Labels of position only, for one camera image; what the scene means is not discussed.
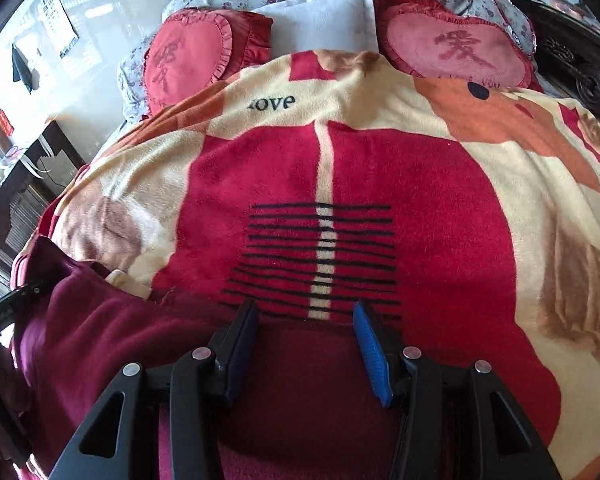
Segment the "left red heart cushion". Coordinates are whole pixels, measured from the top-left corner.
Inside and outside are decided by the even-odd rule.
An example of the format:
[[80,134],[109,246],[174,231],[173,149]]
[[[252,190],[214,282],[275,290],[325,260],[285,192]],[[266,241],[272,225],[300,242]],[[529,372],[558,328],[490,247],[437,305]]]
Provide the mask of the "left red heart cushion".
[[162,24],[145,55],[151,116],[271,59],[272,18],[235,10],[187,8]]

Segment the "dark wooden side table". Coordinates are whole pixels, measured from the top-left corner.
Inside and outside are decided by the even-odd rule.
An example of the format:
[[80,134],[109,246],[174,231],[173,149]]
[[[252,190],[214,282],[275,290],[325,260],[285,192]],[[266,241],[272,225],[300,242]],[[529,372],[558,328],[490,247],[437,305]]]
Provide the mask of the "dark wooden side table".
[[0,178],[0,252],[8,261],[23,250],[44,209],[58,196],[48,186],[52,178],[40,161],[59,154],[68,158],[74,170],[85,165],[64,130],[52,120],[27,148],[7,159],[6,174]]

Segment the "red cream patterned blanket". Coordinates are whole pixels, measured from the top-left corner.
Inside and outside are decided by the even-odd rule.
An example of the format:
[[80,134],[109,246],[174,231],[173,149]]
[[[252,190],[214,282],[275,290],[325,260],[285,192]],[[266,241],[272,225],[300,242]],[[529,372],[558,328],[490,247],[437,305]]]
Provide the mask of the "red cream patterned blanket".
[[488,361],[560,474],[600,474],[600,124],[577,101],[286,55],[132,129],[42,237],[142,298],[351,327],[365,301],[430,359]]

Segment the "wall calendar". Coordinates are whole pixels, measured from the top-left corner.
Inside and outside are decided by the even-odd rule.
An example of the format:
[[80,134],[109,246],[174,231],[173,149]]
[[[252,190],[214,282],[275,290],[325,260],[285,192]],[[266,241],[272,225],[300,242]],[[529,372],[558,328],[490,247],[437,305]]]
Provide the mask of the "wall calendar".
[[38,10],[55,53],[64,58],[79,41],[64,6],[60,0],[41,0]]

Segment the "red heart cushion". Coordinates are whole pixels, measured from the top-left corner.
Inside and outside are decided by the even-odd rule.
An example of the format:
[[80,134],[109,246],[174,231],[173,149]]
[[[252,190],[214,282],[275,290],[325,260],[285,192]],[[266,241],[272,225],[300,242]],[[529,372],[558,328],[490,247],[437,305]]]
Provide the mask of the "red heart cushion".
[[402,73],[486,88],[540,90],[532,62],[504,29],[438,0],[374,0],[380,53]]
[[271,59],[272,18],[235,10],[187,8],[162,24],[145,55],[151,116]]

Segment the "dark cloth on wall hook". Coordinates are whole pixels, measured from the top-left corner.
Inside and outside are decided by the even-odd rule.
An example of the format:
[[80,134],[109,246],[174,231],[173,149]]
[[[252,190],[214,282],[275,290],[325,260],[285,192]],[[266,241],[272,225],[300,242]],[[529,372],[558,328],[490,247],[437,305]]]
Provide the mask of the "dark cloth on wall hook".
[[12,44],[12,81],[21,82],[29,94],[40,86],[40,75],[15,44]]

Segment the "maroon fleece garment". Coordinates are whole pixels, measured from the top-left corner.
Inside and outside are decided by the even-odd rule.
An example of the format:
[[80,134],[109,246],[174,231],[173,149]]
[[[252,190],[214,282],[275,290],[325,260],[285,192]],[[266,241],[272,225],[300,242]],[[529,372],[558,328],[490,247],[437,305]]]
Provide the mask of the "maroon fleece garment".
[[[179,289],[148,298],[69,258],[47,238],[18,264],[20,282],[55,289],[17,318],[15,355],[32,396],[35,458],[51,471],[125,364],[171,364],[234,318]],[[352,327],[263,315],[220,440],[230,479],[382,479],[398,421],[373,396]]]

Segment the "dark carved wooden headboard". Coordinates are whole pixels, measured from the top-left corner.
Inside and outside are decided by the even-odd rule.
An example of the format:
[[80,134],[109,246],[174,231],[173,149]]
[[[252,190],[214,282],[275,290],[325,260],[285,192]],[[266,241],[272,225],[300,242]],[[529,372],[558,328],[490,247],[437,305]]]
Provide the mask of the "dark carved wooden headboard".
[[512,0],[530,18],[540,74],[600,120],[600,34],[540,0]]

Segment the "right red heart cushion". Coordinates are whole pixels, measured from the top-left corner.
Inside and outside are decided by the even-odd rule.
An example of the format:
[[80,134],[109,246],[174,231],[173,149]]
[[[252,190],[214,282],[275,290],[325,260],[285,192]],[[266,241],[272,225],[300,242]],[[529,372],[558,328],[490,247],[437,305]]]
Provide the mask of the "right red heart cushion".
[[540,90],[532,62],[504,29],[438,0],[374,0],[380,53],[402,73],[486,88]]

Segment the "white pillow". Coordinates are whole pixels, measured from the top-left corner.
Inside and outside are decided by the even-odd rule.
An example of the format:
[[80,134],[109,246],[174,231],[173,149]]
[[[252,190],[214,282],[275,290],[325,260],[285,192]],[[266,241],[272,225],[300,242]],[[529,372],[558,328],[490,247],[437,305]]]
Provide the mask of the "white pillow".
[[373,0],[287,0],[253,13],[273,20],[273,58],[309,50],[378,52]]

